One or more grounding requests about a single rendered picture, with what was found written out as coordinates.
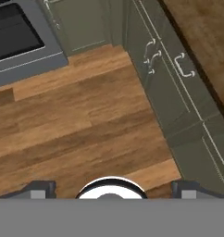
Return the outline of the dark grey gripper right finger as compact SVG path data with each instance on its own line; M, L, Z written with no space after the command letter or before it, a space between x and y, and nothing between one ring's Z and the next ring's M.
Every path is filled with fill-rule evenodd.
M173 181L171 196L179 199L224 198L223 193L207 190L196 181Z

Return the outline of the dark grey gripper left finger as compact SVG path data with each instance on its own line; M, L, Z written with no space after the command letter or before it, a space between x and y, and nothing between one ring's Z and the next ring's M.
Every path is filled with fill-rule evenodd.
M0 195L0 199L6 198L53 199L56 198L56 182L31 181L20 190Z

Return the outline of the green cupboard door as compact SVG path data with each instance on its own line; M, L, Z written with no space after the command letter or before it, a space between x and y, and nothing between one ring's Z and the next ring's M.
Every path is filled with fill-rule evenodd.
M144 83L148 74L148 64L143 63L144 48L152 38L156 39L156 45L150 49L150 59L156 52L158 39L154 32L149 31L137 0L128 0L127 14L125 47L141 82Z
M207 190L224 194L224 178L203 138L176 144L171 150L186 181L196 181Z
M109 44L108 0L51 0L60 30L56 34L67 56Z
M169 145L197 143L202 137L201 122L178 75L162 56L155 60L154 68L146 92Z

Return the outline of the white and black round thing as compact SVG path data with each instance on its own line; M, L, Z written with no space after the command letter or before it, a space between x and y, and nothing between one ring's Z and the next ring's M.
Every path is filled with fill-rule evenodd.
M76 199L100 199L107 196L118 199L147 198L145 190L136 182L119 176L105 176L83 186Z

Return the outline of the grey oven with black window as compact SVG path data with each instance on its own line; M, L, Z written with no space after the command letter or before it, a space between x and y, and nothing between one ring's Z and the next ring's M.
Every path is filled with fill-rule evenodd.
M0 86L67 64L38 0L0 0Z

